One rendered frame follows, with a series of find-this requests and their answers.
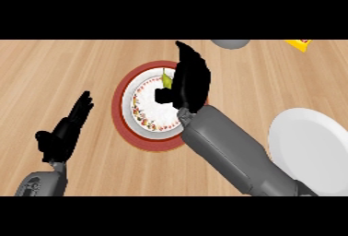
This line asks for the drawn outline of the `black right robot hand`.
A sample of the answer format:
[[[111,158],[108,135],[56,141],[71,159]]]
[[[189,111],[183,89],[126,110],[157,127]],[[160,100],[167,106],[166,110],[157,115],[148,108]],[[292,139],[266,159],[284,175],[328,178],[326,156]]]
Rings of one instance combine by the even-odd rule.
[[[188,108],[197,113],[207,101],[211,71],[201,54],[182,41],[176,41],[180,50],[171,88],[155,89],[155,101],[160,104],[171,103],[179,110]]]

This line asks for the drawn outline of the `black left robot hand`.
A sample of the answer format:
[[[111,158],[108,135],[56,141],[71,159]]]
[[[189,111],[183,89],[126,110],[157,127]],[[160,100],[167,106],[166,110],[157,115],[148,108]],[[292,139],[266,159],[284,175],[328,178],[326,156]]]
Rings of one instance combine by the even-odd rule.
[[[65,162],[71,158],[79,143],[80,130],[93,107],[90,91],[86,90],[68,116],[61,119],[54,131],[36,133],[39,150],[43,152],[43,162]]]

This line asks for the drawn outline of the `green pear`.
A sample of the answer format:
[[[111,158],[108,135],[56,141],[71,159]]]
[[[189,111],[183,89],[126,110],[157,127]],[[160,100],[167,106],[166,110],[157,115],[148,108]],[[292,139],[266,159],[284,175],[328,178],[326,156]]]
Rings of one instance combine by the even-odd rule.
[[[171,84],[173,84],[173,79],[171,77],[166,74],[166,69],[163,71],[163,83],[164,83],[164,88],[171,89]]]

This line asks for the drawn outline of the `red-rimmed patterned plate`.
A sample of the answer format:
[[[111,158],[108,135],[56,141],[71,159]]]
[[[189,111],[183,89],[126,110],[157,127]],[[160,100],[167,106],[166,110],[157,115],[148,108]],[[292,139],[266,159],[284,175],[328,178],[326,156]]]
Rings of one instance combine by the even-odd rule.
[[[124,76],[114,92],[113,118],[126,141],[145,151],[169,151],[183,145],[183,126],[170,103],[155,102],[155,89],[171,79],[177,63],[154,61],[139,65]]]

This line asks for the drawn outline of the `plain white plate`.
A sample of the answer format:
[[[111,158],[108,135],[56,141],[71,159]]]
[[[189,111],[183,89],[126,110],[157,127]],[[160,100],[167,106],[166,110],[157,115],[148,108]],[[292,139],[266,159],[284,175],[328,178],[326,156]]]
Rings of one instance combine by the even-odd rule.
[[[348,130],[322,112],[282,111],[270,124],[272,160],[317,195],[348,196]]]

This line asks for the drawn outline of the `grey round object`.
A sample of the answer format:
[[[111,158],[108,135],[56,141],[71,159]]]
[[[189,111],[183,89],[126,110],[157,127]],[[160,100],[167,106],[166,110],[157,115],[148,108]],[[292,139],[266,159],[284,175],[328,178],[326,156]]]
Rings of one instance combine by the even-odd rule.
[[[223,49],[235,50],[244,48],[250,40],[213,40],[213,43]]]

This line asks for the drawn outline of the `yellow packet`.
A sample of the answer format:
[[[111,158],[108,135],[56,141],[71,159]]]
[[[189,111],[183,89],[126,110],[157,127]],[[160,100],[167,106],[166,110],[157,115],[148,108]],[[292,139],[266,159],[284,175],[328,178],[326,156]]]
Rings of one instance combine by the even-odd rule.
[[[312,43],[312,40],[287,40],[287,43],[304,53],[307,51],[307,47]]]

